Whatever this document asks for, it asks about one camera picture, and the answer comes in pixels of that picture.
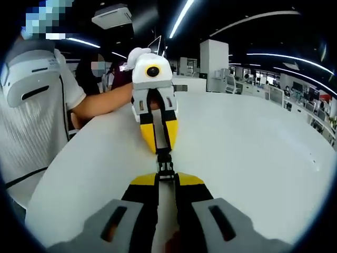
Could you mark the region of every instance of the round table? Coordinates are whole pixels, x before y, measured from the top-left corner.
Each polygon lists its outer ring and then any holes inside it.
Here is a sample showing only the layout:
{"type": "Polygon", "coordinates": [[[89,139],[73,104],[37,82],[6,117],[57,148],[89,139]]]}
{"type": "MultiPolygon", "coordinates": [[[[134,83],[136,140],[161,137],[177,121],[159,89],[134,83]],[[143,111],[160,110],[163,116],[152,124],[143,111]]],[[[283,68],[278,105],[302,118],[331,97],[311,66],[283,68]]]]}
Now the round table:
{"type": "MultiPolygon", "coordinates": [[[[267,238],[295,243],[320,210],[335,152],[312,127],[253,96],[177,92],[174,170],[201,178],[214,198],[248,215],[267,238]]],[[[26,225],[49,247],[120,199],[137,176],[157,171],[131,106],[94,118],[58,154],[28,205],[26,225]]],[[[177,230],[173,185],[160,184],[153,252],[177,230]]]]}

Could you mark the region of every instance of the virtual reality headset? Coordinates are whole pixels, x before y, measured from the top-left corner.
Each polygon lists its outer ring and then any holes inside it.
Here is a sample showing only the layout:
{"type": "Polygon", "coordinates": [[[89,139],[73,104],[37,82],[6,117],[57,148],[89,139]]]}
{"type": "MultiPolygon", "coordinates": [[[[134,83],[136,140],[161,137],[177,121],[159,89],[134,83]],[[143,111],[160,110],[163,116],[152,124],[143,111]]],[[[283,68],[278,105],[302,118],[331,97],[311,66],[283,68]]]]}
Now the virtual reality headset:
{"type": "Polygon", "coordinates": [[[60,78],[60,64],[50,40],[17,42],[2,66],[0,85],[12,108],[43,95],[60,78]]]}

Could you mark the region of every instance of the black strap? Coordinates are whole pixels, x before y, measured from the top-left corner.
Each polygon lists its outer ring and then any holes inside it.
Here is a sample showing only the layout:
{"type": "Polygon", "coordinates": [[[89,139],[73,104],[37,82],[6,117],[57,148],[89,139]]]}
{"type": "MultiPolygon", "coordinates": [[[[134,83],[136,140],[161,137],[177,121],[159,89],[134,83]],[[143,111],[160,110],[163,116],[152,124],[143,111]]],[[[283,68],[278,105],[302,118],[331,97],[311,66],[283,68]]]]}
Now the black strap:
{"type": "Polygon", "coordinates": [[[64,130],[65,130],[65,135],[67,136],[67,141],[70,140],[69,133],[68,133],[68,127],[67,127],[67,110],[65,106],[65,95],[64,95],[64,84],[63,84],[63,79],[60,75],[60,81],[61,81],[61,86],[62,86],[62,110],[63,110],[63,122],[64,122],[64,130]]]}
{"type": "Polygon", "coordinates": [[[5,184],[5,187],[6,187],[6,189],[8,189],[9,187],[12,187],[13,185],[15,185],[15,184],[17,184],[17,183],[20,183],[20,182],[22,182],[23,180],[25,180],[25,179],[27,179],[27,178],[29,178],[29,177],[35,175],[35,174],[38,174],[39,172],[44,171],[44,170],[46,170],[46,169],[48,169],[48,167],[42,168],[42,169],[39,169],[39,170],[32,171],[31,173],[28,173],[27,175],[24,175],[24,176],[22,176],[22,177],[20,177],[20,178],[14,179],[13,181],[11,181],[11,182],[5,184]]]}

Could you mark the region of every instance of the ceiling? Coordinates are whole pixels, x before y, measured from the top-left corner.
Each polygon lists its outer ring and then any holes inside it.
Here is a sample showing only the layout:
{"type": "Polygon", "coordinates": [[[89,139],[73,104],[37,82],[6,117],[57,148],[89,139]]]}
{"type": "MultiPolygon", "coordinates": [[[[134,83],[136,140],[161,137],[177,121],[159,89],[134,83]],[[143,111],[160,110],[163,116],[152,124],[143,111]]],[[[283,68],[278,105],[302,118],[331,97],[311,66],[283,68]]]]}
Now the ceiling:
{"type": "MultiPolygon", "coordinates": [[[[200,57],[200,43],[212,39],[229,44],[231,62],[260,64],[260,69],[287,69],[283,64],[294,60],[271,56],[247,56],[247,53],[272,53],[294,56],[315,62],[331,71],[337,70],[337,45],[334,36],[333,8],[322,4],[265,1],[195,0],[181,22],[173,39],[169,34],[186,0],[75,0],[72,8],[60,16],[53,33],[67,33],[101,48],[71,41],[58,41],[57,47],[67,58],[79,58],[84,52],[100,51],[109,61],[123,60],[111,51],[127,56],[136,46],[146,47],[162,35],[168,46],[169,59],[200,57]],[[132,13],[133,25],[103,30],[91,22],[94,13],[103,7],[125,3],[132,13]],[[245,18],[269,12],[298,11],[300,15],[273,15],[234,25],[214,36],[214,32],[245,18]]],[[[337,90],[336,79],[330,73],[307,63],[296,61],[299,73],[337,90]]]]}

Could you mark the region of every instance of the hand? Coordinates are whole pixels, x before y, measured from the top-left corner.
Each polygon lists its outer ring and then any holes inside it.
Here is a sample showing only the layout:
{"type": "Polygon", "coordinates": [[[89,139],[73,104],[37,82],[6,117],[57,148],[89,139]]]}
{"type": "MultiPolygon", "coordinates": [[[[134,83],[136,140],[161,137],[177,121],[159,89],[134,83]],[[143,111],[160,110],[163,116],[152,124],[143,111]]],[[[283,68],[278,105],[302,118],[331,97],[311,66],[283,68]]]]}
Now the hand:
{"type": "Polygon", "coordinates": [[[155,111],[155,110],[158,110],[160,107],[159,107],[159,104],[157,102],[151,101],[150,108],[151,108],[152,111],[155,111]]]}

